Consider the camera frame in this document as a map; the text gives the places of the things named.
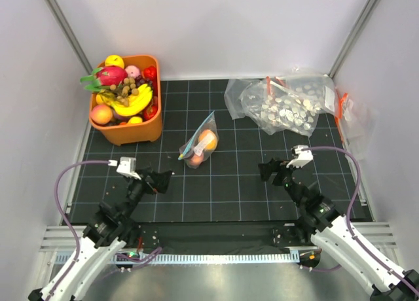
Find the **brown longan cluster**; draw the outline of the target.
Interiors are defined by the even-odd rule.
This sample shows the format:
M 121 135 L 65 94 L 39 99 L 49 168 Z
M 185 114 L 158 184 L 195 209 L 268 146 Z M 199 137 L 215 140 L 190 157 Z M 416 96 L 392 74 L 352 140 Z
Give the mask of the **brown longan cluster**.
M 138 95 L 136 82 L 135 79 L 132 77 L 125 78 L 118 85 L 110 85 L 109 89 L 113 93 L 116 101 L 121 103 L 125 107 L 128 107 L 130 105 L 129 96 L 132 95 L 132 92 L 134 92 L 135 95 Z

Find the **pink round fruit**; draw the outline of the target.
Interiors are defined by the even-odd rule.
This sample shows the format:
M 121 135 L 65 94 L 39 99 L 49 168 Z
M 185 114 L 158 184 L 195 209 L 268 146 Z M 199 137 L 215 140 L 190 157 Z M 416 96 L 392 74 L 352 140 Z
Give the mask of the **pink round fruit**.
M 129 78 L 133 78 L 133 79 L 138 78 L 140 76 L 140 74 L 141 74 L 141 70 L 138 67 L 134 66 L 134 65 L 127 66 L 125 68 L 125 71 L 126 71 L 128 77 Z

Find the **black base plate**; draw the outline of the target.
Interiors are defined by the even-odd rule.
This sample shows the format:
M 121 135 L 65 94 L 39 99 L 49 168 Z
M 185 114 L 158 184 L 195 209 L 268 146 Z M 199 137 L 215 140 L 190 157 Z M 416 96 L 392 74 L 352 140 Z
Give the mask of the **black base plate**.
M 126 241 L 126 248 L 150 252 L 157 247 L 179 255 L 277 253 L 313 246 L 315 229 L 298 221 L 131 222 L 126 226 L 94 225 L 101 236 Z

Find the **crumpled empty clear bag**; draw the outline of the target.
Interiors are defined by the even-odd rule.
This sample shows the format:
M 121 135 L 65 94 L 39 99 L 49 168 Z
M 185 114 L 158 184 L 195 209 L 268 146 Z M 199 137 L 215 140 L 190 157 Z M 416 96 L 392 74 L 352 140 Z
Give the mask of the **crumpled empty clear bag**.
M 245 113 L 240 100 L 242 92 L 258 79 L 230 79 L 224 93 L 225 105 L 233 120 L 244 118 Z

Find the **pink peach with leaf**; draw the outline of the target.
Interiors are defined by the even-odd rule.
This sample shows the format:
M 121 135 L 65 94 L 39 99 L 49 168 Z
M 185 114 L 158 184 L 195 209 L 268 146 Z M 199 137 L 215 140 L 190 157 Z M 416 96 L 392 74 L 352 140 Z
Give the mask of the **pink peach with leaf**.
M 193 154 L 189 159 L 189 165 L 192 168 L 197 168 L 204 161 L 204 154 L 201 155 Z

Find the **orange plastic fruit basket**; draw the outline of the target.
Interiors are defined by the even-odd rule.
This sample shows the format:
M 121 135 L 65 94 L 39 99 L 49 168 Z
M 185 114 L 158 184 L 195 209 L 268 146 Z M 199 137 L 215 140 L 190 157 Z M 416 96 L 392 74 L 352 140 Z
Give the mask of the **orange plastic fruit basket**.
M 89 122 L 91 126 L 102 133 L 105 138 L 112 144 L 121 146 L 123 144 L 137 143 L 144 141 L 156 141 L 163 130 L 162 121 L 162 92 L 160 88 L 159 64 L 155 57 L 146 54 L 122 57 L 125 68 L 134 65 L 142 71 L 149 67 L 155 66 L 157 70 L 158 92 L 153 93 L 153 99 L 150 104 L 140 113 L 134 116 L 120 116 L 109 106 L 113 112 L 112 120 L 100 125 L 93 122 L 90 118 L 91 110 L 97 106 L 95 96 L 98 92 L 91 92 Z

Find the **orange peach in basket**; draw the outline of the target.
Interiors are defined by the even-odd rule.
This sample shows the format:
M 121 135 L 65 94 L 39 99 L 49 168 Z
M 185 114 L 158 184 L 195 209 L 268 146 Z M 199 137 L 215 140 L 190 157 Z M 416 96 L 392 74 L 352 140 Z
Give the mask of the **orange peach in basket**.
M 100 104 L 91 110 L 90 118 L 96 124 L 105 125 L 112 120 L 113 112 L 106 104 Z

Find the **yellow banana bunch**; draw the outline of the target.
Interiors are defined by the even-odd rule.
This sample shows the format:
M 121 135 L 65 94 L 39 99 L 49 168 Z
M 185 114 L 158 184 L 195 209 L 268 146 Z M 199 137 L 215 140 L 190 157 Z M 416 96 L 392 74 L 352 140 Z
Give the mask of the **yellow banana bunch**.
M 126 102 L 113 101 L 110 106 L 120 116 L 134 116 L 144 110 L 153 99 L 153 90 L 148 84 L 142 84 L 137 88 L 137 95 L 128 96 L 128 106 Z

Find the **blue zip top bag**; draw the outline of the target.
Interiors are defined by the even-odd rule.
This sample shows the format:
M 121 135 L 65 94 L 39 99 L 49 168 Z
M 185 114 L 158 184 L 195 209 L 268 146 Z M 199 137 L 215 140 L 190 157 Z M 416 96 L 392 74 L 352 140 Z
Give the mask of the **blue zip top bag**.
M 216 150 L 219 142 L 215 112 L 212 111 L 199 125 L 192 137 L 179 148 L 178 160 L 191 169 L 198 168 Z

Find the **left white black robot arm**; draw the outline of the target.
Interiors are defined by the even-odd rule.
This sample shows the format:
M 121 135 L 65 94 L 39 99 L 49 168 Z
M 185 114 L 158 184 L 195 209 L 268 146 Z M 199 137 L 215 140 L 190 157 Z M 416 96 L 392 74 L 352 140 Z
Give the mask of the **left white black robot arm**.
M 141 231 L 138 223 L 131 219 L 132 213 L 144 195 L 165 193 L 172 175 L 171 170 L 134 171 L 128 175 L 125 198 L 113 206 L 101 202 L 82 236 L 68 223 L 76 241 L 75 250 L 48 285 L 31 291 L 28 299 L 82 300 L 107 263 L 121 249 L 136 246 Z

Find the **clear bag of coins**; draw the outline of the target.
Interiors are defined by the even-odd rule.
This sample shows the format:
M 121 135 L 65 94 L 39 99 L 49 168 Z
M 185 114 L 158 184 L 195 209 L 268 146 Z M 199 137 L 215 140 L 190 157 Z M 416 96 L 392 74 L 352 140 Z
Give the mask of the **clear bag of coins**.
M 334 82 L 312 73 L 252 82 L 239 100 L 244 114 L 269 135 L 289 130 L 310 137 L 320 114 L 338 113 Z

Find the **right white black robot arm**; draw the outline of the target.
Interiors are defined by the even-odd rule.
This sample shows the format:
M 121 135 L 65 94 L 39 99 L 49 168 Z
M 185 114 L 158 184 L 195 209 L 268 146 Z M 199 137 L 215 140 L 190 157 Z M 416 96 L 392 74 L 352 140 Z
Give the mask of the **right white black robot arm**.
M 261 180 L 284 187 L 300 211 L 296 241 L 316 245 L 344 268 L 371 300 L 417 300 L 418 272 L 404 270 L 366 239 L 348 217 L 320 192 L 296 182 L 288 161 L 271 159 L 258 165 Z

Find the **orange zip clear bags stack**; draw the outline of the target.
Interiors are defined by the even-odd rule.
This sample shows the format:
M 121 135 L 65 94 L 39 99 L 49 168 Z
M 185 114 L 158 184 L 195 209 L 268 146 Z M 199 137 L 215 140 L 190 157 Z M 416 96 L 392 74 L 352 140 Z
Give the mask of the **orange zip clear bags stack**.
M 377 112 L 365 102 L 335 87 L 335 122 L 346 150 L 358 162 L 366 159 L 373 136 Z

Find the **yellow red mango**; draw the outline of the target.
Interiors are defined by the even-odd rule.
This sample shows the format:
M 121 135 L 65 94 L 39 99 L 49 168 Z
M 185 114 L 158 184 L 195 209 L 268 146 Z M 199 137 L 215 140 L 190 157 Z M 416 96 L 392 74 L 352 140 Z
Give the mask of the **yellow red mango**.
M 104 61 L 104 66 L 116 66 L 116 67 L 120 67 L 122 69 L 125 68 L 125 63 L 124 60 L 122 59 L 122 57 L 118 56 L 118 55 L 109 55 L 108 57 L 106 57 L 105 61 Z

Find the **dark purple grapes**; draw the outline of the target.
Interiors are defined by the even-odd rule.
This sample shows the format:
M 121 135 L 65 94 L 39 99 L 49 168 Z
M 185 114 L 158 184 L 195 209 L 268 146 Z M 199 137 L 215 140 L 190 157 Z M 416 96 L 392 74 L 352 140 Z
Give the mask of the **dark purple grapes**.
M 135 83 L 136 83 L 137 87 L 139 87 L 143 84 L 147 84 L 148 86 L 151 87 L 151 89 L 154 93 L 158 92 L 158 83 L 157 83 L 157 76 L 156 75 L 153 76 L 153 77 L 142 77 L 140 75 L 137 78 L 135 78 Z

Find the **pink dragon fruit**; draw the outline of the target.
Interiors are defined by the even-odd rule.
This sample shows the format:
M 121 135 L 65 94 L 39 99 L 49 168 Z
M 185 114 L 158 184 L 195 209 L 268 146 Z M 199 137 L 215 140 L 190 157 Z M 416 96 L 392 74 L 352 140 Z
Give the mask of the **pink dragon fruit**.
M 91 92 L 108 90 L 110 86 L 118 86 L 128 77 L 127 72 L 118 66 L 110 65 L 95 68 L 90 75 L 80 78 L 80 83 L 87 83 L 84 86 Z

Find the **small yellow orange fruit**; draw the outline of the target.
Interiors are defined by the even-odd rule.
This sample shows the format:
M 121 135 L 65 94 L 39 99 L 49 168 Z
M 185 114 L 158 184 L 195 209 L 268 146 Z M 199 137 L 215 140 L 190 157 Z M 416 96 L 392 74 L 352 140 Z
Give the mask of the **small yellow orange fruit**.
M 218 138 L 215 132 L 204 130 L 198 138 L 198 146 L 205 151 L 213 151 L 217 147 Z

